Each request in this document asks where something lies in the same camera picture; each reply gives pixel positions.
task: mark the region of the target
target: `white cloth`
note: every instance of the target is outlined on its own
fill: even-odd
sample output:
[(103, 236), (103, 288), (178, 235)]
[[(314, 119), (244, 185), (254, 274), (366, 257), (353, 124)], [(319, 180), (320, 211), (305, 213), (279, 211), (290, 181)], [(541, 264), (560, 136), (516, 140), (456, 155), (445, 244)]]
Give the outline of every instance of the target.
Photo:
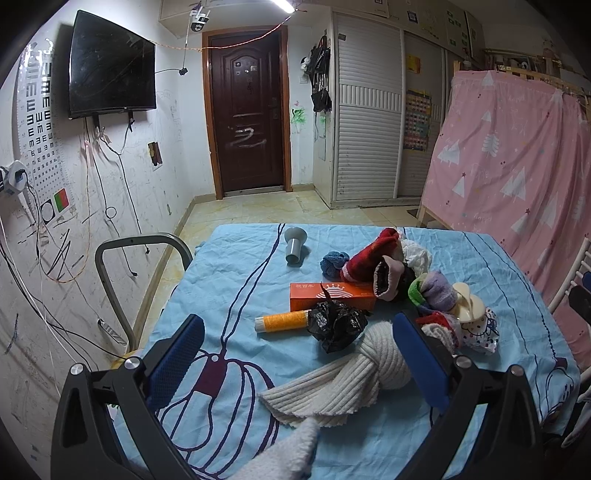
[(433, 256), (431, 252), (424, 247), (421, 247), (416, 242), (403, 238), (402, 251), (404, 253), (404, 261), (413, 269), (414, 274), (418, 277), (423, 273), (429, 272)]
[(303, 473), (309, 473), (319, 428), (315, 419), (307, 419), (290, 436), (254, 457), (230, 480), (300, 479)]
[[(429, 324), (423, 326), (423, 332), (441, 339), (453, 352), (449, 330)], [(355, 353), (267, 390), (260, 399), (281, 423), (298, 425), (314, 417), (321, 426), (332, 427), (375, 403), (380, 388), (402, 388), (410, 379), (408, 365), (392, 336), (392, 324), (378, 322), (366, 329)]]

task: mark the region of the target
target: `white shutter door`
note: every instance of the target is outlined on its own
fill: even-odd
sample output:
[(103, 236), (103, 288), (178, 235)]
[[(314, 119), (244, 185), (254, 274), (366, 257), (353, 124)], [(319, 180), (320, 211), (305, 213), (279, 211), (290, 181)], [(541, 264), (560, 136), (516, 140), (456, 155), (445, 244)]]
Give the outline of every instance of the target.
[(400, 30), (336, 16), (339, 132), (336, 200), (394, 196), (402, 117)]
[(443, 95), (443, 59), (441, 47), (406, 33), (404, 48), (407, 55), (421, 60), (420, 73), (407, 71), (407, 90), (425, 92), (431, 96), (431, 127), (427, 151), (404, 150), (398, 179), (398, 197), (420, 197), (427, 181), (431, 155), (441, 128)]

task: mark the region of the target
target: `chair backrest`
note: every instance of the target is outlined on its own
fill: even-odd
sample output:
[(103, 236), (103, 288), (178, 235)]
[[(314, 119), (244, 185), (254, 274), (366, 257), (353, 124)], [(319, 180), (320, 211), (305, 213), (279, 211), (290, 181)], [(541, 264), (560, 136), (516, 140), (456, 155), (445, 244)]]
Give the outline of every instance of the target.
[(591, 240), (585, 238), (581, 244), (577, 258), (574, 259), (573, 266), (570, 267), (569, 274), (566, 275), (566, 278), (564, 279), (564, 282), (562, 282), (560, 289), (558, 292), (556, 292), (556, 295), (548, 306), (550, 313), (554, 313), (564, 296), (567, 296), (570, 292), (570, 289), (577, 285), (574, 281), (575, 278), (579, 277), (581, 280), (583, 280), (584, 275), (587, 272), (591, 272), (591, 267), (589, 266), (591, 265), (591, 252), (589, 252), (590, 247)]

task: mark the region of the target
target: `orange box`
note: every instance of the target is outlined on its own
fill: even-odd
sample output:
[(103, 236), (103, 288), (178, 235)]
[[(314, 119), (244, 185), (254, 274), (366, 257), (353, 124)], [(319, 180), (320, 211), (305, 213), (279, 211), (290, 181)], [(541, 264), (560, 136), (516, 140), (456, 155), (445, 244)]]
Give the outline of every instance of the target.
[(375, 305), (374, 286), (371, 283), (291, 283), (290, 310), (308, 310), (324, 298), (320, 285), (329, 293), (331, 299), (342, 301), (360, 310), (373, 310)]

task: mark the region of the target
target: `white plastic bag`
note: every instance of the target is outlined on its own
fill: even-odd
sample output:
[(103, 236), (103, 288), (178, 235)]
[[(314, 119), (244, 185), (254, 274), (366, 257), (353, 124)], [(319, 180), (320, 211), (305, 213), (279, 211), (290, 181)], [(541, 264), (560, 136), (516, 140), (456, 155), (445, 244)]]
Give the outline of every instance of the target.
[(421, 245), (412, 240), (403, 238), (402, 251), (407, 265), (413, 269), (414, 274), (417, 277), (423, 273), (429, 272), (431, 261), (433, 260), (429, 250), (421, 247)]

